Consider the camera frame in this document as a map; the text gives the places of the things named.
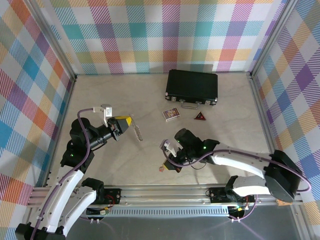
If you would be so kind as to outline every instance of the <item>red triangular object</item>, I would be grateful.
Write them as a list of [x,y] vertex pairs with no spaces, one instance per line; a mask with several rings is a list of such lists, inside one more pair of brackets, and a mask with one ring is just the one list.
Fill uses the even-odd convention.
[[203,120],[203,121],[207,120],[205,118],[205,116],[202,114],[202,112],[199,112],[198,115],[194,119],[195,120]]

